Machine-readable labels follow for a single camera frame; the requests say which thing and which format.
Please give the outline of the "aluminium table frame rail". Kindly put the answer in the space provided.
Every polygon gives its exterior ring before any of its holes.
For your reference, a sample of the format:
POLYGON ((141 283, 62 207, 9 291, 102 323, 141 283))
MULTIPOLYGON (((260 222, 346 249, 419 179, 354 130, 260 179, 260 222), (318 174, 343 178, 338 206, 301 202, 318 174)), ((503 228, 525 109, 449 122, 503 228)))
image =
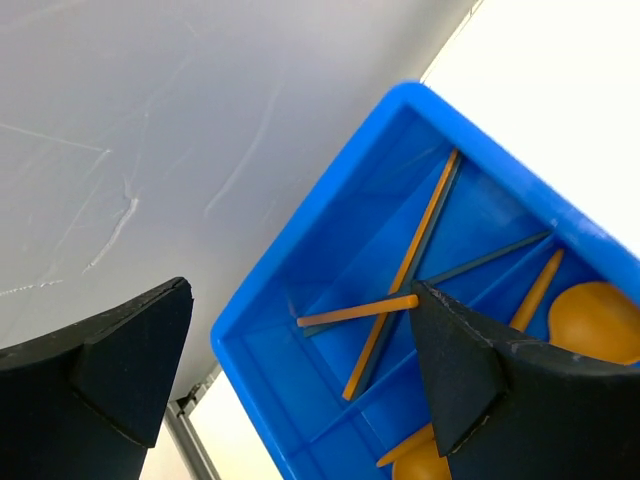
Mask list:
POLYGON ((222 477, 190 418, 207 388, 206 384, 196 384, 186 396, 170 401, 164 414, 164 423, 191 477, 199 480, 221 480, 222 477))

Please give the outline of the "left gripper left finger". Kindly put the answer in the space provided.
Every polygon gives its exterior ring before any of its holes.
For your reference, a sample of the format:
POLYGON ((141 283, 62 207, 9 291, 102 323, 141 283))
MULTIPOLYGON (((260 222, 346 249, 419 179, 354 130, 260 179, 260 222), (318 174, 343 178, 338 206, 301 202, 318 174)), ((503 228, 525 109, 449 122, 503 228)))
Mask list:
POLYGON ((136 479, 156 444, 191 323, 176 277, 1 351, 4 479, 136 479))

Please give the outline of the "blue chopstick horizontal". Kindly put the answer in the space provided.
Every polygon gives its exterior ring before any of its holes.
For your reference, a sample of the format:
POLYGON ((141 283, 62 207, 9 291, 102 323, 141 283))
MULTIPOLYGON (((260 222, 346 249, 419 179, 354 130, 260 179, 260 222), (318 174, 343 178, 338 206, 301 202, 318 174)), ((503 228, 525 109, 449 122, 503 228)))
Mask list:
MULTIPOLYGON (((551 232, 550 231, 542 231, 540 233, 531 235, 529 237, 526 237, 522 240, 519 240, 515 243, 512 243, 510 245, 507 245, 505 247, 502 247, 498 250, 495 250, 493 252, 490 252, 488 254, 485 254, 481 257, 478 257, 474 260, 468 261, 464 264, 461 264, 459 266, 456 266, 448 271, 442 272, 438 275, 432 276, 430 278, 427 279, 427 282, 431 283, 431 284, 439 284, 442 283, 446 280, 449 280, 455 276, 461 275, 463 273, 466 273, 472 269, 478 268, 486 263, 489 263, 491 261, 494 261, 504 255, 507 255, 509 253, 512 253, 518 249, 521 249, 525 246, 528 246, 530 244, 533 244, 537 241, 543 240, 545 239, 551 232)), ((395 299, 398 298, 402 295, 406 295, 408 294, 409 291, 409 287, 401 287, 399 293, 393 293, 393 294, 388 294, 385 297, 382 298, 382 300, 389 300, 389 299, 395 299)), ((323 325, 318 325, 318 326, 310 326, 310 327, 305 327, 304 331, 303 331, 303 336, 305 338, 308 337, 312 337, 314 335, 320 334, 326 330, 329 330, 330 328, 332 328, 335 325, 335 322, 333 323, 328 323, 328 324, 323 324, 323 325)))

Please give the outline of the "orange chopstick top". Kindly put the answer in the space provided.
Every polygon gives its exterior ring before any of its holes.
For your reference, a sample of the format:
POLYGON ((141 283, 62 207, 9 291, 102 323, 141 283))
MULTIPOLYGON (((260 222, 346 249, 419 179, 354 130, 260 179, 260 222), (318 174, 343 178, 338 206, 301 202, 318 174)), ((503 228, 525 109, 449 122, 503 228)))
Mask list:
POLYGON ((299 317, 297 325, 299 327, 312 327, 336 322, 343 322, 372 315, 380 315, 402 310, 416 308, 419 305, 419 298, 415 294, 401 295, 393 298, 386 298, 376 302, 349 308, 338 309, 330 312, 319 313, 311 316, 299 317))

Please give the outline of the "orange spoon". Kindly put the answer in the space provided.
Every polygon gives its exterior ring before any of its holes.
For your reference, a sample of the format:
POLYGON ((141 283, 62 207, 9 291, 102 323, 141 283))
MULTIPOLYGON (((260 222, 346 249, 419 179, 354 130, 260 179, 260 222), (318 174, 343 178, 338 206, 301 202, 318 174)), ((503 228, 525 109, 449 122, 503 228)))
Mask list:
POLYGON ((440 456, 431 423, 383 455, 376 467, 392 466, 393 479, 442 479, 452 476, 446 456, 440 456))
POLYGON ((564 290, 547 324, 556 347, 620 365, 639 363, 639 307, 610 283, 583 282, 564 290))

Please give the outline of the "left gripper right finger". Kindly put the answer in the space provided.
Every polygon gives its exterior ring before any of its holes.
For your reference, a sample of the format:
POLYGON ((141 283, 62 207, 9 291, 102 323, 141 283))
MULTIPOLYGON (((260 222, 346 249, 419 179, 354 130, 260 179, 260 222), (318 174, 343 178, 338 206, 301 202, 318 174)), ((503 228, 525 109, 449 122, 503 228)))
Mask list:
POLYGON ((455 479, 635 479, 639 372, 476 312, 424 281, 410 323, 455 479))

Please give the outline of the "blue plastic divided bin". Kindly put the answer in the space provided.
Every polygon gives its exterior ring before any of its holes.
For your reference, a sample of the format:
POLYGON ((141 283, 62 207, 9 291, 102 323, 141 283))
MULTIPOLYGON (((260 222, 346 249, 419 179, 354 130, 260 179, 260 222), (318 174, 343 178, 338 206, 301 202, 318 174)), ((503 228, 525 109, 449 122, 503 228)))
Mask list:
POLYGON ((285 478, 393 479, 392 466, 376 462, 432 424, 414 308, 336 322, 308 338, 297 325, 401 287, 414 294, 416 281, 549 344, 549 309, 576 284, 610 283, 639 307, 631 253, 434 92, 400 84, 337 155, 212 330, 213 349, 285 478), (427 282, 542 231, 551 233, 427 282))

